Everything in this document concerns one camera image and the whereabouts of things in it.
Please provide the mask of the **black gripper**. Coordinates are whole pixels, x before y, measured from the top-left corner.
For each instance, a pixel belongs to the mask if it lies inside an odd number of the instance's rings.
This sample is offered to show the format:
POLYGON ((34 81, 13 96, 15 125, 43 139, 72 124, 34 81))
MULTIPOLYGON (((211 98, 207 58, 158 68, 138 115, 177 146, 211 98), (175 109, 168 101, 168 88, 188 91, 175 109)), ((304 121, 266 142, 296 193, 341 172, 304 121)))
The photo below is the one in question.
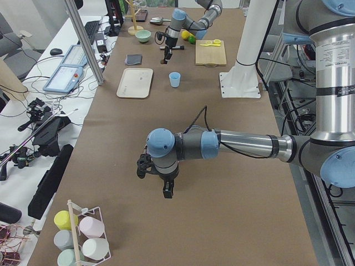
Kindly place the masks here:
POLYGON ((163 187, 163 195, 164 198, 171 199, 173 197, 173 190, 174 190, 174 179, 179 174, 179 167, 177 166, 176 169, 172 170, 170 173, 162 173, 157 166, 155 166, 156 170, 159 172, 159 176, 164 181, 163 187))
POLYGON ((172 57, 172 54, 173 54, 172 50, 173 50, 173 47, 176 46, 177 41, 178 41, 177 38, 173 38, 173 37, 170 37, 170 36, 166 37, 165 49, 162 50, 164 52, 164 57, 162 58, 162 60, 165 60, 166 64, 168 63, 168 60, 170 60, 171 57, 172 57))

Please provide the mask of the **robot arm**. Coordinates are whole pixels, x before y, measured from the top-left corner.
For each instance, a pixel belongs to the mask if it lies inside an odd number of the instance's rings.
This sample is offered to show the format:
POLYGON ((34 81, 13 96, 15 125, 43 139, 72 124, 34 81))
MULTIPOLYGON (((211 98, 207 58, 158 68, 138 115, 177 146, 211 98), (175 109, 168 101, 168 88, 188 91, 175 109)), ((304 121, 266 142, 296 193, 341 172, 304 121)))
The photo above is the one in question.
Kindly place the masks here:
POLYGON ((182 29, 192 33, 196 39, 202 39, 213 21, 222 13, 222 2, 220 0, 196 1, 196 3, 205 8, 204 15, 198 21, 189 17, 185 11, 175 8, 171 15, 170 25, 165 32, 157 32, 158 40, 165 37, 164 58, 160 61, 161 64, 167 64, 170 60, 173 47, 176 46, 182 29))
POLYGON ((222 150, 278 158, 340 188, 354 186, 354 2, 287 1, 283 41, 316 47, 316 130, 310 136, 255 135, 191 124, 147 137, 137 175, 158 175, 173 196, 179 162, 210 159, 222 150))

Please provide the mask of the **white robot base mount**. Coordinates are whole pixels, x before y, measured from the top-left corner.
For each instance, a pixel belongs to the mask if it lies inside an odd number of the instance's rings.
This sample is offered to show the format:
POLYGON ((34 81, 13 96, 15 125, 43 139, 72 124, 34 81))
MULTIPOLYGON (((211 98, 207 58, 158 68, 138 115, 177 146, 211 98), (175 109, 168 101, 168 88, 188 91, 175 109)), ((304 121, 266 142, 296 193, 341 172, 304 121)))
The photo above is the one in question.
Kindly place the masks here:
POLYGON ((222 98, 260 98, 257 74, 241 71, 221 72, 219 74, 222 98))

